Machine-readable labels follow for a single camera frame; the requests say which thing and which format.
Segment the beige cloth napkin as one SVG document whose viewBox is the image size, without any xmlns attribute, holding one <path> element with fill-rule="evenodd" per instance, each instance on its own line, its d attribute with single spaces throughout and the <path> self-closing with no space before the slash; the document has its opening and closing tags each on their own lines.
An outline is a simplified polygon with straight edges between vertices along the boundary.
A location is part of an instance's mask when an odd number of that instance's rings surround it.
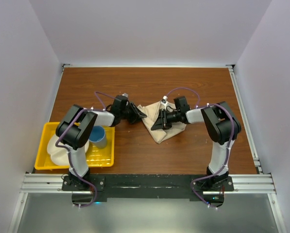
<svg viewBox="0 0 290 233">
<path fill-rule="evenodd" d="M 166 106 L 161 101 L 147 106 L 138 105 L 137 108 L 146 115 L 146 117 L 142 119 L 142 122 L 157 144 L 178 135 L 186 129 L 186 124 L 180 121 L 171 122 L 165 119 L 167 114 L 170 113 L 172 120 L 173 113 L 171 109 L 166 111 Z"/>
</svg>

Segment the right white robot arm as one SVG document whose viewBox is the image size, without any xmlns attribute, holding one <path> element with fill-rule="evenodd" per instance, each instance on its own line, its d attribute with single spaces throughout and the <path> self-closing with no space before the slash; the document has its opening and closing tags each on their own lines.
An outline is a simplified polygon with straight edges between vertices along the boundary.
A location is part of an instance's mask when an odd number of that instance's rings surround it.
<svg viewBox="0 0 290 233">
<path fill-rule="evenodd" d="M 169 130 L 177 122 L 186 125 L 204 122 L 213 141 L 212 155 L 206 176 L 197 178 L 192 184 L 204 191 L 216 191 L 228 179 L 230 152 L 238 133 L 241 132 L 241 124 L 225 101 L 208 103 L 206 107 L 195 109 L 190 108 L 184 96 L 174 98 L 173 101 L 174 108 L 170 106 L 166 96 L 161 100 L 163 107 L 158 111 L 157 120 L 151 130 Z"/>
</svg>

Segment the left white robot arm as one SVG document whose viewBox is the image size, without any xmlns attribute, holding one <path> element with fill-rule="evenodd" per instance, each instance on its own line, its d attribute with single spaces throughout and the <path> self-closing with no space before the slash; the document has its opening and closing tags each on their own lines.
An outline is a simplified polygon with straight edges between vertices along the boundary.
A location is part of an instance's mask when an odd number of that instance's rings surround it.
<svg viewBox="0 0 290 233">
<path fill-rule="evenodd" d="M 68 153 L 68 178 L 71 183 L 78 190 L 96 189 L 90 180 L 84 149 L 94 126 L 115 127 L 121 120 L 135 124 L 146 117 L 125 94 L 114 97 L 113 103 L 102 110 L 73 105 L 55 131 L 58 137 L 55 145 Z"/>
</svg>

